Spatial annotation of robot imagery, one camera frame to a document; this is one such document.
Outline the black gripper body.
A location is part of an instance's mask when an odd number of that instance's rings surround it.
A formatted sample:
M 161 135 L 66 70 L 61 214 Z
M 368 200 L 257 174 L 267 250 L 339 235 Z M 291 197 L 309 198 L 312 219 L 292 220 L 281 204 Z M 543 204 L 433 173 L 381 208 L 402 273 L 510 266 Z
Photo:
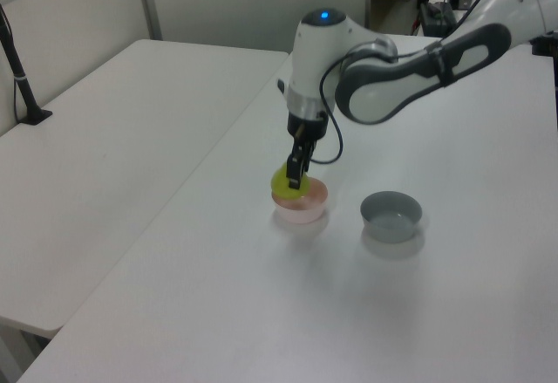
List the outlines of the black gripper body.
M 328 115 L 321 111 L 315 120 L 306 120 L 289 113 L 287 130 L 297 141 L 318 141 L 327 132 Z

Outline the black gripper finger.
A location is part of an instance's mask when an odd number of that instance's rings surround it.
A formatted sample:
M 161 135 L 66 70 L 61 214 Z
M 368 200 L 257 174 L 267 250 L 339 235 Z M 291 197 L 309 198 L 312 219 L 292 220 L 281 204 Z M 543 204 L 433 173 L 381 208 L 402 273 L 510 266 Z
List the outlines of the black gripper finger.
M 300 190 L 304 174 L 304 151 L 300 145 L 294 145 L 286 160 L 286 177 L 289 180 L 289 188 Z
M 306 140 L 303 143 L 303 172 L 307 173 L 310 167 L 311 159 L 316 147 L 316 142 Z

